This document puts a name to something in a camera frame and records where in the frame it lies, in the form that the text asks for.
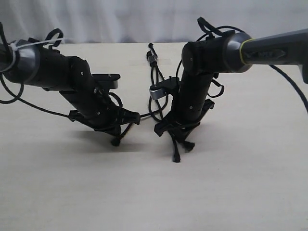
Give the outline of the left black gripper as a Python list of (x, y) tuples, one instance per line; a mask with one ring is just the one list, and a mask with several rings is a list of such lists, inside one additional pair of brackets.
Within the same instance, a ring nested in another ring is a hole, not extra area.
[(93, 74), (77, 72), (65, 74), (59, 93), (74, 107), (68, 114), (72, 122), (79, 122), (95, 131), (114, 131), (124, 124), (139, 124), (140, 114), (116, 105), (110, 90), (104, 90)]

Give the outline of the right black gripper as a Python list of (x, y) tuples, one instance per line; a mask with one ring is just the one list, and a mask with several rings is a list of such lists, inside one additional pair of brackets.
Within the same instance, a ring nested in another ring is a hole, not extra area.
[(173, 136), (188, 136), (200, 124), (215, 104), (206, 97), (213, 77), (208, 73), (192, 76), (184, 72), (181, 79), (172, 77), (158, 84), (173, 96), (170, 112), (154, 127), (158, 136), (165, 131)]

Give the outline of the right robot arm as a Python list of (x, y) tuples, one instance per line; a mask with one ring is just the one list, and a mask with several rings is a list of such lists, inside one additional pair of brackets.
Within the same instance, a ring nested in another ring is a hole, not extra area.
[(227, 31), (218, 38), (188, 42), (181, 53), (182, 77), (172, 77), (151, 86), (154, 100), (164, 95), (174, 97), (171, 111), (155, 125), (161, 136), (165, 131), (186, 136), (213, 108), (206, 99), (209, 87), (220, 73), (243, 73), (254, 64), (297, 65), (303, 81), (308, 81), (308, 31), (302, 29), (264, 38)]

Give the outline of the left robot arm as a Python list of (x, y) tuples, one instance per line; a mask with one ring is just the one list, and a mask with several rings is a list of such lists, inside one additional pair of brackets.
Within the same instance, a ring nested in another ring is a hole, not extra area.
[(139, 124), (141, 117), (115, 104), (112, 90), (119, 74), (93, 74), (86, 60), (26, 40), (0, 46), (0, 72), (12, 83), (60, 93), (74, 110), (67, 116), (96, 131), (119, 134), (121, 125)]

